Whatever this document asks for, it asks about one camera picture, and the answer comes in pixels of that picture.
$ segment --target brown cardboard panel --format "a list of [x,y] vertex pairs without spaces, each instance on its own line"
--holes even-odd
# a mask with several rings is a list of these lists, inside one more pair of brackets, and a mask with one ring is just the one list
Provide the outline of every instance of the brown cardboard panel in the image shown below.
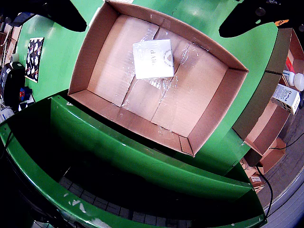
[[152,123],[183,137],[191,133],[228,69],[200,47],[191,44],[188,50],[186,62],[178,68],[152,118]]
[[294,59],[293,63],[295,73],[304,74],[304,60],[301,59]]
[[[271,147],[283,148],[286,144],[280,139],[277,138]],[[267,173],[275,164],[284,156],[285,149],[277,150],[271,149],[265,153],[265,156],[261,159],[260,163],[263,165],[264,173]]]
[[[261,181],[252,181],[252,178],[255,178],[255,177],[259,177]],[[260,175],[252,175],[249,180],[250,180],[250,183],[252,184],[252,186],[254,188],[257,188],[257,187],[260,187],[261,185],[264,185],[264,182],[263,182],[263,178],[260,176]]]
[[169,39],[171,41],[174,73],[176,73],[180,63],[185,60],[190,41],[164,28],[160,28],[154,39]]
[[219,60],[224,62],[230,68],[247,70],[245,66],[227,50],[225,50],[217,42],[201,33],[194,27],[181,22],[169,15],[157,12],[155,10],[136,6],[134,4],[110,1],[110,4],[120,13],[132,17],[140,18],[148,22],[154,23],[164,29],[168,29],[177,35],[184,37],[190,42],[196,43],[204,49],[208,50],[211,54],[215,55]]
[[293,53],[294,58],[304,60],[304,52],[301,43],[294,30],[292,30],[290,50]]
[[262,154],[270,147],[273,141],[277,138],[280,131],[284,127],[285,122],[289,117],[289,112],[281,107],[277,107],[269,122],[254,141],[254,144]]
[[265,72],[233,129],[245,140],[268,105],[281,76]]
[[248,177],[251,177],[253,174],[256,173],[256,169],[254,169],[254,168],[248,166],[248,168],[245,169],[245,173],[246,173],[246,175],[247,175]]
[[160,128],[155,124],[152,124],[151,122],[125,110],[124,108],[120,108],[106,101],[88,90],[71,94],[70,97],[99,115],[129,129],[132,132],[173,150],[182,151],[180,139],[177,134],[169,132],[164,128]]
[[100,50],[117,17],[109,4],[99,10],[78,54],[68,94],[87,89]]
[[161,102],[164,79],[137,80],[134,78],[122,108],[151,121]]
[[[113,10],[110,4],[115,6],[118,12]],[[123,13],[122,10],[125,10],[125,14],[139,19],[125,15],[118,17],[119,13]],[[166,104],[162,104],[163,100],[161,102],[164,111],[159,114],[158,119],[170,121],[172,114],[177,113],[177,121],[173,124],[177,130],[185,131],[188,128],[188,132],[184,134],[178,135],[167,130],[169,128],[162,124],[158,126],[145,119],[151,119],[151,113],[155,110],[154,105],[157,106],[159,103],[156,102],[159,100],[159,94],[150,91],[150,89],[153,90],[150,82],[148,85],[146,80],[142,80],[134,91],[133,87],[129,89],[134,74],[130,73],[133,72],[130,67],[132,51],[128,51],[126,44],[132,47],[134,42],[153,39],[158,26],[149,22],[177,32],[177,35],[168,32],[171,33],[173,51],[177,53],[181,53],[184,49],[183,45],[187,43],[184,38],[187,37],[190,42],[197,41],[197,44],[207,49],[194,44],[189,45],[185,54],[182,55],[184,60],[171,81],[170,89],[166,92],[168,98],[164,96],[164,99],[168,101]],[[164,29],[159,29],[157,36],[160,37],[162,32],[165,32]],[[228,69],[227,65],[241,70]],[[193,155],[192,145],[187,139],[192,129],[202,116],[204,121],[208,122],[209,125],[204,129],[205,135],[201,135],[202,140],[200,131],[197,131],[197,135],[193,135],[192,138],[193,140],[197,137],[202,146],[226,114],[246,74],[246,68],[237,59],[215,41],[189,25],[147,8],[106,2],[93,22],[79,53],[69,95],[92,111],[134,133],[176,151]],[[136,90],[141,92],[142,96],[138,97]],[[126,107],[120,107],[124,99],[128,98],[135,101],[131,108],[134,113]]]
[[158,28],[141,19],[119,16],[100,51],[87,89],[121,106],[134,77],[133,43],[153,39]]
[[250,141],[249,139],[246,139],[244,141],[248,146],[250,146],[255,152],[257,152],[259,155],[263,156],[262,152],[255,146],[255,144]]
[[246,75],[246,71],[234,69],[228,69],[225,73],[225,76],[208,107],[189,134],[188,139],[194,154],[207,141],[226,115],[233,100],[237,96],[237,92],[240,90]]
[[268,102],[268,105],[266,106],[263,114],[259,117],[256,125],[253,127],[245,141],[248,140],[254,142],[257,139],[257,137],[261,134],[262,130],[275,112],[276,108],[276,104],[272,103],[271,101]]
[[185,137],[180,136],[181,150],[184,153],[190,154],[193,156],[193,151],[191,149],[189,140]]
[[275,46],[266,67],[266,71],[277,72],[279,74],[283,72],[288,55],[292,30],[292,28],[281,28],[278,30]]

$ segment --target white product box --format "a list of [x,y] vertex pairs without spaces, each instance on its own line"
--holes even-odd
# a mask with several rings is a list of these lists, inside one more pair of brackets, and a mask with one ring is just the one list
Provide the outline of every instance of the white product box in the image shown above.
[[173,77],[173,55],[169,39],[133,44],[136,79]]
[[295,114],[300,103],[300,95],[298,91],[278,84],[271,101],[292,114]]

